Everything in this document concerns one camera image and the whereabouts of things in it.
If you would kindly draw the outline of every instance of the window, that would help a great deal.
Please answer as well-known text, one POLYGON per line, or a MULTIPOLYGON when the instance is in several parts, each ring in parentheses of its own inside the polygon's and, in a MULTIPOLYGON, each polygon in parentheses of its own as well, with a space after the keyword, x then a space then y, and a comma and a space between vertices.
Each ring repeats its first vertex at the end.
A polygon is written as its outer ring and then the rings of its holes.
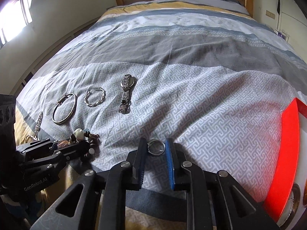
POLYGON ((15 4, 7 4, 0 12, 0 48, 32 22, 31 2, 32 0, 18 0, 15 4))

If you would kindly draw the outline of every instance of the bracelet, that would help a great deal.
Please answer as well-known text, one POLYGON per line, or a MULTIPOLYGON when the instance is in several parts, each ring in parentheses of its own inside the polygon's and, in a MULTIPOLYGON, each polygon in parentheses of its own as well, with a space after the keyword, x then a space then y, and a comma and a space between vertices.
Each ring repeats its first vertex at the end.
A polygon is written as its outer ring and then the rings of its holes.
POLYGON ((131 76, 131 74, 126 74, 124 80, 120 83, 124 93, 122 96, 122 103, 119 106, 118 112, 119 113, 126 113, 127 107, 129 104, 130 92, 129 89, 134 85, 135 80, 131 76))
POLYGON ((165 143, 164 142, 162 142, 162 141, 160 141, 160 140, 158 140, 158 139, 152 139, 152 140, 150 140, 148 143, 147 143, 147 151, 152 155, 152 156, 160 156, 160 155, 162 155, 164 152, 165 152, 165 143), (150 147, 154 144, 154 143, 160 143, 160 144, 162 144, 163 145, 163 150, 159 150, 159 153, 153 153, 151 150, 150 150, 150 147))
POLYGON ((89 107, 95 107, 97 105, 99 105, 100 103, 102 103, 102 100, 105 98, 106 96, 106 91, 101 88, 101 87, 91 87, 85 94, 84 96, 84 103, 89 106, 89 107), (93 91, 102 91, 102 96, 101 98, 96 102, 96 103, 93 103, 93 104, 90 104, 88 101, 87 101, 87 98, 88 96, 93 92, 93 91))
POLYGON ((69 94, 65 94, 59 101, 58 101, 58 104, 56 105, 56 107, 54 108, 53 110, 53 113, 52 113, 52 121, 56 124, 62 124, 64 122, 66 122, 69 118, 71 118, 71 116, 73 115, 74 113, 74 110, 76 109, 76 106, 77 106, 77 96, 74 94, 74 93, 69 93, 69 94), (73 105, 73 108, 72 110, 70 111, 70 113, 68 114, 67 117, 65 117, 64 119, 62 119, 61 121, 56 121, 54 119, 54 114, 56 112, 56 109, 63 104, 63 102, 68 99, 69 97, 71 96, 74 96, 75 97, 75 101, 74 101, 74 105, 73 105))

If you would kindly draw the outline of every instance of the triangular cutout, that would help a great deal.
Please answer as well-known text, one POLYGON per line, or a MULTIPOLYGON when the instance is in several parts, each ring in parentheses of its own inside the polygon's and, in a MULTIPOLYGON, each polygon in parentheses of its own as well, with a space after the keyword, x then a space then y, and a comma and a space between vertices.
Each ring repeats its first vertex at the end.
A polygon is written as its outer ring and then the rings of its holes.
POLYGON ((83 186, 78 184, 56 207, 58 214, 63 214, 68 217, 73 217, 83 190, 83 186))
POLYGON ((256 212, 256 209, 252 204, 245 198, 245 196, 237 189, 236 186, 230 187, 230 193, 234 201, 235 209, 240 218, 243 218, 247 215, 253 214, 256 212))

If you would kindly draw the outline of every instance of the bed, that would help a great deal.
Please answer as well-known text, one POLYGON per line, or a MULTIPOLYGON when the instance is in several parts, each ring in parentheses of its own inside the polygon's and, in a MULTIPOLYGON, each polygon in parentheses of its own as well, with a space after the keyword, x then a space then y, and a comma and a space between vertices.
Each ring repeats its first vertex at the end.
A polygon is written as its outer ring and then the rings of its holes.
MULTIPOLYGON (((125 160, 140 137, 171 137, 188 160, 211 172, 227 170, 263 201, 278 158, 281 113, 294 97, 307 102, 305 62, 252 19, 253 0, 116 2, 22 90, 16 144, 33 133, 40 111, 40 139, 65 139, 76 128, 100 135, 91 162, 96 171, 125 160), (120 114, 120 82, 128 73, 136 84, 130 112, 120 114), (91 86, 106 91, 94 108, 83 102, 91 86), (78 97, 76 112, 56 125, 53 109, 71 92, 78 97)), ((56 118, 68 114, 73 100, 65 103, 56 118)), ((71 161, 60 182, 46 189, 46 203, 87 168, 71 161)), ((169 189, 165 157, 148 157, 142 190, 127 192, 126 229, 184 229, 185 221, 185 195, 169 189)))

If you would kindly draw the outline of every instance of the wall socket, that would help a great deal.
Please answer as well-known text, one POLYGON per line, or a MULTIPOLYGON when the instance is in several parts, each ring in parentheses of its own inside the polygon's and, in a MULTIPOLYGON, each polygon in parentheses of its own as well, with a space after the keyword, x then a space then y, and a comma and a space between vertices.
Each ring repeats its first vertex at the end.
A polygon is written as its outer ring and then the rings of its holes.
POLYGON ((275 20, 275 14, 274 14, 274 13, 272 13, 272 12, 270 12, 270 11, 267 11, 267 12, 266 12, 266 15, 267 15, 268 17, 270 17, 270 18, 272 18, 272 19, 275 20))

